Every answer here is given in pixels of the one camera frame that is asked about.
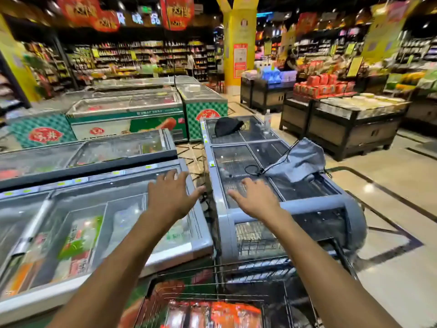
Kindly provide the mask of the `person's right hand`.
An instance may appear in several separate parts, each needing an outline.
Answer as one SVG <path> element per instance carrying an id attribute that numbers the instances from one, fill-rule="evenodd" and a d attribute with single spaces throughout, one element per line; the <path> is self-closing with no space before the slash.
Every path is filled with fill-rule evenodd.
<path id="1" fill-rule="evenodd" d="M 247 215 L 268 223 L 287 214 L 281 208 L 276 195 L 263 180 L 252 180 L 247 177 L 242 180 L 242 185 L 246 188 L 244 197 L 247 198 L 248 203 L 246 205 L 238 205 L 238 207 Z"/>

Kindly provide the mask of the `person's left hand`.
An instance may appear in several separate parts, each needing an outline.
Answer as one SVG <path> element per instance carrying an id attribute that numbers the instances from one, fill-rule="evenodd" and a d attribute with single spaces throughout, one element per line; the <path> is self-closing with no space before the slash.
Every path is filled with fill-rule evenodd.
<path id="1" fill-rule="evenodd" d="M 157 219 L 158 224 L 172 226 L 189 214 L 187 171 L 176 169 L 161 174 L 155 182 L 148 184 L 148 204 L 145 214 Z"/>

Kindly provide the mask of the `person's right forearm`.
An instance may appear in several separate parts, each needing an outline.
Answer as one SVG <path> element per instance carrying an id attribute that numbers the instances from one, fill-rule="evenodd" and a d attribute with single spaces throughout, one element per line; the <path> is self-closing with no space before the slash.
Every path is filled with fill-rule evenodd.
<path id="1" fill-rule="evenodd" d="M 402 328 L 287 211 L 276 209 L 262 221 L 292 260 L 325 328 Z"/>

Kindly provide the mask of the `person's left forearm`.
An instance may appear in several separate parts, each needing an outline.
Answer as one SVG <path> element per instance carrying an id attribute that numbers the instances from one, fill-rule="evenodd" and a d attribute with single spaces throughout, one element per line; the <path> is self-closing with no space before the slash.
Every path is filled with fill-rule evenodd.
<path id="1" fill-rule="evenodd" d="M 186 212 L 142 213 L 46 328 L 117 328 L 124 307 L 153 249 Z"/>

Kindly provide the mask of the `empty grey chest freezer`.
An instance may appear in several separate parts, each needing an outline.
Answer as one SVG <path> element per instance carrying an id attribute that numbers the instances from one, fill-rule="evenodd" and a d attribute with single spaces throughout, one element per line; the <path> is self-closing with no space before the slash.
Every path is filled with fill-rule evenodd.
<path id="1" fill-rule="evenodd" d="M 333 239 L 354 262 L 367 237 L 364 213 L 349 194 L 326 174 L 291 183 L 282 176 L 269 177 L 263 171 L 287 152 L 290 145 L 256 116 L 233 117 L 244 122 L 238 132 L 216 138 L 217 118 L 200 120 L 205 148 L 205 178 L 209 178 L 217 219 L 221 263 L 264 259 L 285 254 L 276 237 L 259 221 L 240 209 L 227 194 L 229 189 L 245 196 L 242 180 L 262 179 L 275 193 L 281 208 L 315 241 Z"/>

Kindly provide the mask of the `black pouch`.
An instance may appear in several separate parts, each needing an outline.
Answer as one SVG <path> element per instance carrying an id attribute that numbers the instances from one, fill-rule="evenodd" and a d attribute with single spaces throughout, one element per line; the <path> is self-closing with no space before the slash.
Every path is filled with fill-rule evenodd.
<path id="1" fill-rule="evenodd" d="M 214 134 L 216 138 L 232 135 L 244 126 L 244 122 L 237 118 L 221 117 L 216 121 Z"/>

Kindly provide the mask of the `grey cloth bag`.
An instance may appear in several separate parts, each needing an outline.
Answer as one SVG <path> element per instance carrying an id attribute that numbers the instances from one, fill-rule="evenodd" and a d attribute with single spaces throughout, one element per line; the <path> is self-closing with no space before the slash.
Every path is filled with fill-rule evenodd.
<path id="1" fill-rule="evenodd" d="M 304 137 L 298 140 L 281 156 L 269 165 L 263 174 L 269 177 L 282 176 L 291 183 L 308 180 L 311 175 L 325 172 L 325 153 L 321 146 Z"/>

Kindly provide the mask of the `metal shopping cart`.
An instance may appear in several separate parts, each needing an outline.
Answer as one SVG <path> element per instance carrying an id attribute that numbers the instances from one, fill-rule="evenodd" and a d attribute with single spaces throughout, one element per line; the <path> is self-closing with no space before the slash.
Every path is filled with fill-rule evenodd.
<path id="1" fill-rule="evenodd" d="M 196 260 L 154 275 L 132 328 L 160 328 L 171 301 L 224 301 L 261 309 L 263 328 L 325 328 L 291 259 Z"/>

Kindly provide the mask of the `long green chequered chest freezer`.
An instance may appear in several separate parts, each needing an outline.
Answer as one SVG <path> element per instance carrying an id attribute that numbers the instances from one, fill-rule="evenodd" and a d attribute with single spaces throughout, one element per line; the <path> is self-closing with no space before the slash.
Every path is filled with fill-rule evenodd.
<path id="1" fill-rule="evenodd" d="M 202 140 L 200 120 L 202 118 L 226 117 L 228 100 L 194 77 L 175 76 L 173 83 L 184 106 L 189 142 Z"/>

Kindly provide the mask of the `black display stand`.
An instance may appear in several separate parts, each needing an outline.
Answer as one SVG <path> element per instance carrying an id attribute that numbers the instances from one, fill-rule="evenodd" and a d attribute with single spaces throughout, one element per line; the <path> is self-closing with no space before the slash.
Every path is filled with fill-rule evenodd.
<path id="1" fill-rule="evenodd" d="M 242 77 L 239 103 L 263 115 L 267 110 L 270 110 L 270 113 L 281 113 L 284 102 L 293 91 L 294 85 L 295 82 L 268 83 L 260 78 Z"/>

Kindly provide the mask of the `black-rimmed glass-lid chest freezer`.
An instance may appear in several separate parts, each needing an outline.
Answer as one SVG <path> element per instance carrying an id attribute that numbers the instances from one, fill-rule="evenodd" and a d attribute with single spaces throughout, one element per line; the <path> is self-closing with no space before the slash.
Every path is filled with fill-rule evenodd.
<path id="1" fill-rule="evenodd" d="M 168 129 L 0 153 L 0 192 L 178 158 Z"/>

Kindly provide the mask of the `green chest freezer food print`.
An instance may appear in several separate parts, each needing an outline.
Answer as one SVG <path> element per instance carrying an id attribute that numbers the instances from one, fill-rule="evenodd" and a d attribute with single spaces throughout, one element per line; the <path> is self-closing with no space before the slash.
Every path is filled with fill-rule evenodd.
<path id="1" fill-rule="evenodd" d="M 187 141 L 183 102 L 176 92 L 81 99 L 66 113 L 78 140 L 168 129 Z"/>

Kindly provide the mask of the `red food packets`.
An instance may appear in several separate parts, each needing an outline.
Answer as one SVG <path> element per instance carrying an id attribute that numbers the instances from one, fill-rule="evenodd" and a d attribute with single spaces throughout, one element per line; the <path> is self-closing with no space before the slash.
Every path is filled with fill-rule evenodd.
<path id="1" fill-rule="evenodd" d="M 224 301 L 171 301 L 160 328 L 263 328 L 261 309 Z"/>

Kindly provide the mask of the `green frozen food packet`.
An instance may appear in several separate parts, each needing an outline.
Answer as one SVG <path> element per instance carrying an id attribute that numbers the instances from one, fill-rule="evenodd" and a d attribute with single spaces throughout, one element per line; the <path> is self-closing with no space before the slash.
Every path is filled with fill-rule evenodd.
<path id="1" fill-rule="evenodd" d="M 83 255 L 89 257 L 100 234 L 102 221 L 102 215 L 74 220 L 58 259 L 73 259 Z"/>

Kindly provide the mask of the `stack of blue packets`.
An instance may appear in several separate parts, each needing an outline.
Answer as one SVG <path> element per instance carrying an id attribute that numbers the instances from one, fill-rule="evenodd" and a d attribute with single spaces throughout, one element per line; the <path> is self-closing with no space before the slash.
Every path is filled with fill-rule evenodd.
<path id="1" fill-rule="evenodd" d="M 297 74 L 296 70 L 281 71 L 276 67 L 264 67 L 260 71 L 261 79 L 269 84 L 295 82 Z"/>

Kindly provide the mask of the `red poster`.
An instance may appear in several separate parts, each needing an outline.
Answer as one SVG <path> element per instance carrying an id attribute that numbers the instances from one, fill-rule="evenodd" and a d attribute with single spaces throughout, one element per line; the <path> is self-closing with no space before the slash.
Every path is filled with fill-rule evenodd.
<path id="1" fill-rule="evenodd" d="M 241 78 L 244 71 L 247 69 L 247 51 L 248 44 L 233 45 L 233 77 Z"/>

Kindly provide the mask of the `dark wooden display table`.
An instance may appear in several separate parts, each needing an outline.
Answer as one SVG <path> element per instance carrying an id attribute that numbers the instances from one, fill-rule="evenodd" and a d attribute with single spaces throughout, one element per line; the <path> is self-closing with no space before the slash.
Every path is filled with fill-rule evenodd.
<path id="1" fill-rule="evenodd" d="M 377 148 L 390 149 L 410 103 L 370 93 L 328 98 L 290 94 L 279 129 L 308 138 L 340 162 Z"/>

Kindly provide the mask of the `stack of red boxes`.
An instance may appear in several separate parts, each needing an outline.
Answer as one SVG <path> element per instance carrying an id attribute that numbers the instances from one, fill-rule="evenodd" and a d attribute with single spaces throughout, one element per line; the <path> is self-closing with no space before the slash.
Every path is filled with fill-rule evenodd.
<path id="1" fill-rule="evenodd" d="M 304 99 L 351 97 L 356 95 L 355 82 L 339 81 L 337 75 L 323 73 L 295 83 L 293 95 Z"/>

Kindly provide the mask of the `long grocery shelf unit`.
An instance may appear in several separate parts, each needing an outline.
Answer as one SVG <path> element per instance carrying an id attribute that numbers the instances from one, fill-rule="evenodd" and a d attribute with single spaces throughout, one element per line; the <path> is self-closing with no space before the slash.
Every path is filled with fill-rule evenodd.
<path id="1" fill-rule="evenodd" d="M 79 80 L 168 77 L 188 74 L 188 57 L 194 60 L 193 77 L 207 82 L 217 73 L 212 44 L 191 41 L 133 41 L 74 44 L 64 48 Z"/>

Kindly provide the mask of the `white chest freezer with food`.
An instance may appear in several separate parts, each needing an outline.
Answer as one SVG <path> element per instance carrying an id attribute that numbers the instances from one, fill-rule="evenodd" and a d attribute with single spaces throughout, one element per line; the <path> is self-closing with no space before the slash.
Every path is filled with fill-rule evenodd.
<path id="1" fill-rule="evenodd" d="M 45 328 L 91 273 L 127 235 L 148 204 L 148 183 L 176 169 L 183 159 L 131 167 L 43 186 L 36 196 L 0 201 L 6 212 L 34 214 L 35 232 L 0 271 L 0 327 Z M 101 231 L 89 257 L 59 260 L 74 220 L 102 215 Z M 159 272 L 214 259 L 216 252 L 201 204 L 158 242 L 126 302 L 120 326 L 131 328 L 151 278 Z"/>

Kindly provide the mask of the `yellow pillar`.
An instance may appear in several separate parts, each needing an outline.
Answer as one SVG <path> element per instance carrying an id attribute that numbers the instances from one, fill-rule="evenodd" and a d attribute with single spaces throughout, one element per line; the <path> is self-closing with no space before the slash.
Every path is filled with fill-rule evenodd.
<path id="1" fill-rule="evenodd" d="M 241 78 L 233 77 L 233 45 L 248 44 L 247 70 L 254 69 L 259 0 L 216 0 L 223 14 L 225 89 L 240 95 Z"/>

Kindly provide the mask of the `small green chequered chest freezer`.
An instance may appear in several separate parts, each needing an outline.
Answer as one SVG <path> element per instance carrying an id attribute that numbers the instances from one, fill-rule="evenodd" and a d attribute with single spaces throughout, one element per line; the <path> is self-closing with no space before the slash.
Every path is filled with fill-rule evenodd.
<path id="1" fill-rule="evenodd" d="M 60 110 L 27 110 L 6 122 L 8 130 L 23 149 L 77 141 L 76 135 Z"/>

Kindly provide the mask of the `small red hanging banner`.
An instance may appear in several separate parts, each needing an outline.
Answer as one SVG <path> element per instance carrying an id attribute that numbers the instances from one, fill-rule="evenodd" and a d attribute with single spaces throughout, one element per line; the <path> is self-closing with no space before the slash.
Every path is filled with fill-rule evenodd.
<path id="1" fill-rule="evenodd" d="M 96 31 L 106 33 L 117 32 L 120 27 L 117 13 L 112 10 L 98 10 L 91 24 Z"/>

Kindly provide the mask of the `slanted grocery shelf unit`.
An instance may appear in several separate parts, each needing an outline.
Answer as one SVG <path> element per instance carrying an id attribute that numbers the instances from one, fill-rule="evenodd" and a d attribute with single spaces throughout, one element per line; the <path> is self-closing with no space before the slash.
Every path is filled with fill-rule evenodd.
<path id="1" fill-rule="evenodd" d="M 51 100 L 74 90 L 66 63 L 56 49 L 40 42 L 21 42 L 23 60 L 36 80 L 36 92 L 43 100 Z"/>

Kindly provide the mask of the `large red hanging banner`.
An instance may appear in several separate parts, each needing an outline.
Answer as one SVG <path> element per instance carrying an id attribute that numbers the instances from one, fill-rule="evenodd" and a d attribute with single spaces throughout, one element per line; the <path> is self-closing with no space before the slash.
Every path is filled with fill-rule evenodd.
<path id="1" fill-rule="evenodd" d="M 91 25 L 100 19 L 99 0 L 56 0 L 62 14 L 77 25 Z"/>

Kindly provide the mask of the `yellow hanging banner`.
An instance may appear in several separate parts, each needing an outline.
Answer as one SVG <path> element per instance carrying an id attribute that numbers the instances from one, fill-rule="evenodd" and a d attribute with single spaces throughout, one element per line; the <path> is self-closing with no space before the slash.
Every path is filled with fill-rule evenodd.
<path id="1" fill-rule="evenodd" d="M 365 36 L 361 56 L 369 65 L 389 59 L 399 49 L 400 34 L 409 15 L 422 0 L 388 0 L 371 7 L 372 24 Z"/>

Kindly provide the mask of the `yellow wall panel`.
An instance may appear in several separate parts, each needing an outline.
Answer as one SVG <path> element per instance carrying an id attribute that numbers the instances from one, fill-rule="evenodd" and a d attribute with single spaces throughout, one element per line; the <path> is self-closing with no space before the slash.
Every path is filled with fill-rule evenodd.
<path id="1" fill-rule="evenodd" d="M 23 102 L 27 105 L 39 102 L 41 96 L 36 90 L 36 79 L 29 67 L 24 64 L 25 48 L 15 41 L 2 13 L 0 13 L 0 55 L 6 62 L 7 69 L 12 75 L 11 81 Z"/>

